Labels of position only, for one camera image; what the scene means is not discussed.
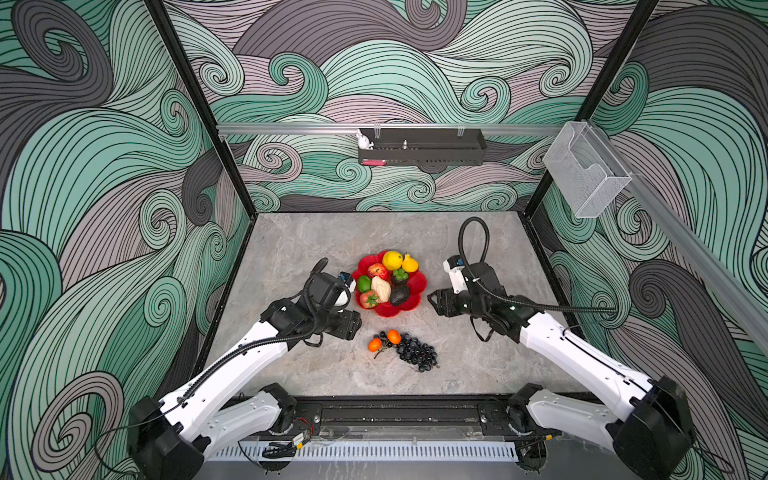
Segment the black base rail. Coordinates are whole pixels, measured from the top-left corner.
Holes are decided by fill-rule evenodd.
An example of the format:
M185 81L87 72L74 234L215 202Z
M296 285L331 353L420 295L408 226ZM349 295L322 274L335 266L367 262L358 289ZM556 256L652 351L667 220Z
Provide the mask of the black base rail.
M540 431L613 437L623 422L596 396L557 394L528 384L513 394L298 397L275 430L331 435L354 427L458 428L483 436L517 437Z

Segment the cream fake pear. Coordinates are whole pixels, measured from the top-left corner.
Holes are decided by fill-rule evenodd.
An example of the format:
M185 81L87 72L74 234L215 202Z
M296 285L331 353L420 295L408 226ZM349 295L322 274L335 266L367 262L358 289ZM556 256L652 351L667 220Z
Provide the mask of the cream fake pear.
M374 276L371 281L371 290L376 295L378 303L383 304L389 301L392 286L388 281L378 276Z

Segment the green fake lime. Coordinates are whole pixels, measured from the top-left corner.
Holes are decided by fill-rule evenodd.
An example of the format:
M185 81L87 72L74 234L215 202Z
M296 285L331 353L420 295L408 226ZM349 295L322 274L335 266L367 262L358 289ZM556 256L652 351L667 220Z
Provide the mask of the green fake lime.
M356 286L357 286L357 291L359 293L366 293L366 292L370 291L371 288L372 288L372 280L367 275L361 275L356 280Z

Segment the small orange fake tangerine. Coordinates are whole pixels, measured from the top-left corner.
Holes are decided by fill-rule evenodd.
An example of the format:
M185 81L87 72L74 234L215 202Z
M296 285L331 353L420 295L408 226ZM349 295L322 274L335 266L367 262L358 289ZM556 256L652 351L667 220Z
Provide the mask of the small orange fake tangerine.
M368 344L368 350L374 353L381 350L382 347L383 347L383 341L380 338L374 338Z

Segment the small yellow fake lemon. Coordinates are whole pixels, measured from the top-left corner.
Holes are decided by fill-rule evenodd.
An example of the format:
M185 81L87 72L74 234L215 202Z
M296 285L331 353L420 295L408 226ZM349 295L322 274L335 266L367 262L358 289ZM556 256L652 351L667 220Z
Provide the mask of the small yellow fake lemon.
M406 273L414 273L419 270L419 263L410 254L406 254L402 261L401 268Z

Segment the clear plastic wall bin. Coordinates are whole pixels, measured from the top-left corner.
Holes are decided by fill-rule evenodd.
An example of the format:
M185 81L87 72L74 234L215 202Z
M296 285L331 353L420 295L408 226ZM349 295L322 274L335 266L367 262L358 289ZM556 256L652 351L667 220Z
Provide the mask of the clear plastic wall bin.
M631 182L609 137L588 121L565 123L544 165L577 218L599 217Z

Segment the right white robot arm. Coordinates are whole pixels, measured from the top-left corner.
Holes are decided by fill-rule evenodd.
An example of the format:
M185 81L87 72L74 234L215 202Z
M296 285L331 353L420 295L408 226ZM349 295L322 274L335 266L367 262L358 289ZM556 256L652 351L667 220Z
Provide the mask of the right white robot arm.
M595 398L528 384L507 407L515 433L560 431L615 453L642 479L672 476L696 440L687 394L675 380L654 380L569 332L546 307L507 296L485 262L468 266L453 256L443 268L450 287L428 296L438 315L484 321L493 333L546 357Z

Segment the red fake apple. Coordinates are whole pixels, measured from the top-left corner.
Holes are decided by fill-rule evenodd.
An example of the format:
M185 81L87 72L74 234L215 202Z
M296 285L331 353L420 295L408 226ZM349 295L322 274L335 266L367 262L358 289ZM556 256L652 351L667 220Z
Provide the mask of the red fake apple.
M368 276L373 279L374 277L380 278L383 281L389 281L391 279L391 271L388 270L382 263L374 263L367 269Z

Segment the red fake mango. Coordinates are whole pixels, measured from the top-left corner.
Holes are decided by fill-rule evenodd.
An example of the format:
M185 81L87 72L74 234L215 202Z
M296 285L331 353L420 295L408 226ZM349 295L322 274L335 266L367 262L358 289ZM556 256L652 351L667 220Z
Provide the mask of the red fake mango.
M380 304L380 298L375 291L369 290L359 294L358 302L362 308L371 310Z

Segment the dark fake avocado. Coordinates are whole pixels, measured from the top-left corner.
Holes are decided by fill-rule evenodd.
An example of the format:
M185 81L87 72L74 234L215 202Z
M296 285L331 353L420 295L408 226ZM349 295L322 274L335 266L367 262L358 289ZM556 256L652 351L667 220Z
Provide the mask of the dark fake avocado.
M397 284L392 288L389 303L392 306L400 306L411 296L410 287L406 283Z

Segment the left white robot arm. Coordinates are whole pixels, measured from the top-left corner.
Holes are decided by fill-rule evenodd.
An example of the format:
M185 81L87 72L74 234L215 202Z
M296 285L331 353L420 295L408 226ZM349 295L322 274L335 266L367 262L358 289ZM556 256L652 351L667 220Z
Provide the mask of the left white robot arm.
M351 341L362 325L349 309L355 281L316 266L301 291L275 300L226 353L159 400L130 410L127 450L141 479L191 479L219 450L256 433L292 431L296 400L277 383L237 404L232 398L262 370L312 336Z

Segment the large yellow fake lemon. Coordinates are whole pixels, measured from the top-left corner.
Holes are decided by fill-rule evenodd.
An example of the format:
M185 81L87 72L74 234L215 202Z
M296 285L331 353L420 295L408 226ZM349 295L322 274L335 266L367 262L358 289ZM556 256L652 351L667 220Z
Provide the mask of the large yellow fake lemon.
M387 251L382 257L382 264L389 271L395 271L402 267L404 257L397 251Z

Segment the dark fake grape bunch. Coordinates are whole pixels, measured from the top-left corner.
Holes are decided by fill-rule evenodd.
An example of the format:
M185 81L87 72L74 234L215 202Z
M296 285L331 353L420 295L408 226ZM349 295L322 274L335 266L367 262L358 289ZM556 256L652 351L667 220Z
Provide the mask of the dark fake grape bunch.
M418 372L428 372L439 367L438 354L434 346L421 341L418 337L404 334L396 345L400 360L413 366Z

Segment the black wall shelf tray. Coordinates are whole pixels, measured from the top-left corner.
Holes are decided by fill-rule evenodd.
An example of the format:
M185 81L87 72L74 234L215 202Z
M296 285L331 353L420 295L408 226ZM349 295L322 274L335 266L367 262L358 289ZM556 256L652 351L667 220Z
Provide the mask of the black wall shelf tray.
M488 145L479 129L457 134L448 129L361 130L373 143L372 150L358 148L364 166L417 166L437 169L448 166L477 166L485 161Z

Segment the dark maroon fake fruit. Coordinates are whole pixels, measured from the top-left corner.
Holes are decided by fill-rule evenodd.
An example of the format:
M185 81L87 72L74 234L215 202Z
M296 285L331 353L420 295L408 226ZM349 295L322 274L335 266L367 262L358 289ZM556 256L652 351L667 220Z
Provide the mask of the dark maroon fake fruit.
M395 284L407 283L409 280L409 274L402 268L394 270L392 272L392 281Z

